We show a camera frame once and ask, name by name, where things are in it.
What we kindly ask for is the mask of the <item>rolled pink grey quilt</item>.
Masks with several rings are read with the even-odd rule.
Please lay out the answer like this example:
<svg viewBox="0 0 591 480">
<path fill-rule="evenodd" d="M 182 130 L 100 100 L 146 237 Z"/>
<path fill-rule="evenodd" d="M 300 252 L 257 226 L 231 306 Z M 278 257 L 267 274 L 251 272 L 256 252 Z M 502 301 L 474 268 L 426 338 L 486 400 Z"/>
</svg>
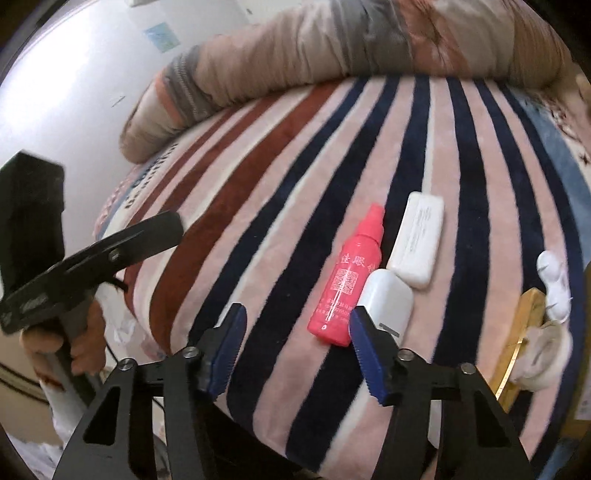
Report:
<svg viewBox="0 0 591 480">
<path fill-rule="evenodd" d="M 522 1 L 317 1 L 218 35 L 155 75 L 119 138 L 147 161 L 217 111 L 274 91 L 349 76 L 420 73 L 539 89 L 571 54 Z"/>
</svg>

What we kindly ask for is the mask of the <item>white rounded box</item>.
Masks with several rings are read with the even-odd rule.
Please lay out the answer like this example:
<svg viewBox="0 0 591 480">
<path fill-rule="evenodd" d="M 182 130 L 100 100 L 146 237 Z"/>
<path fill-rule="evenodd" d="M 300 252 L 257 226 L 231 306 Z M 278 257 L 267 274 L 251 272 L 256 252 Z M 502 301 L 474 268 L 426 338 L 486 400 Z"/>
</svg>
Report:
<svg viewBox="0 0 591 480">
<path fill-rule="evenodd" d="M 391 270 L 375 270 L 363 287 L 358 306 L 401 347 L 414 307 L 413 290 L 403 280 Z"/>
</svg>

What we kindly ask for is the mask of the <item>white rectangular case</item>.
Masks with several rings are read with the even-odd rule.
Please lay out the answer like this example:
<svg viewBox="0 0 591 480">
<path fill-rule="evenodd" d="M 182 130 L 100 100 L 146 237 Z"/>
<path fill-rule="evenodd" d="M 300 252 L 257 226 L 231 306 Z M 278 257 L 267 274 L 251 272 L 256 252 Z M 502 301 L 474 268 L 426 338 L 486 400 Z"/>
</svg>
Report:
<svg viewBox="0 0 591 480">
<path fill-rule="evenodd" d="M 444 199 L 440 196 L 415 191 L 408 197 L 387 268 L 414 289 L 426 289 L 431 282 L 444 211 Z"/>
</svg>

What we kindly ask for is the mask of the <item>striped plush blanket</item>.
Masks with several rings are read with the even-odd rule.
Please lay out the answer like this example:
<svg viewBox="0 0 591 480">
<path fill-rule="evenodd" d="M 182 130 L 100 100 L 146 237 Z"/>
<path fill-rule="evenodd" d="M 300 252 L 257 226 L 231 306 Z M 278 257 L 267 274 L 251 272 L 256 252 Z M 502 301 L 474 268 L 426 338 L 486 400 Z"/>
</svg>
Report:
<svg viewBox="0 0 591 480">
<path fill-rule="evenodd" d="M 539 254 L 568 268 L 573 353 L 561 377 L 511 417 L 536 473 L 574 400 L 590 327 L 590 130 L 564 104 L 501 83 L 425 76 L 349 79 L 229 108 L 134 168 L 95 228 L 108 236 L 177 212 L 183 242 L 123 274 L 124 310 L 155 358 L 182 349 L 228 306 L 249 326 L 217 405 L 278 454 L 329 479 L 368 479 L 391 417 L 352 348 L 308 321 L 339 250 L 370 206 L 392 250 L 409 195 L 445 205 L 429 287 L 405 342 L 439 365 L 491 376 Z"/>
</svg>

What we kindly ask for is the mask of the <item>red spray bottle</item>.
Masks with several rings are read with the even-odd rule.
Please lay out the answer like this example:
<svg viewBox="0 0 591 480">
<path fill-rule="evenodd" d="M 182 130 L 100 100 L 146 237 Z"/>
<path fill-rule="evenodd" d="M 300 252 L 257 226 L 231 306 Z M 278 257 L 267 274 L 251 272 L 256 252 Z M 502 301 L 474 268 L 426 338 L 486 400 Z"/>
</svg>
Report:
<svg viewBox="0 0 591 480">
<path fill-rule="evenodd" d="M 370 273 L 381 263 L 384 216 L 383 206 L 370 205 L 368 213 L 339 252 L 308 321 L 308 332 L 325 343 L 342 347 L 351 343 L 349 314 L 356 307 Z"/>
</svg>

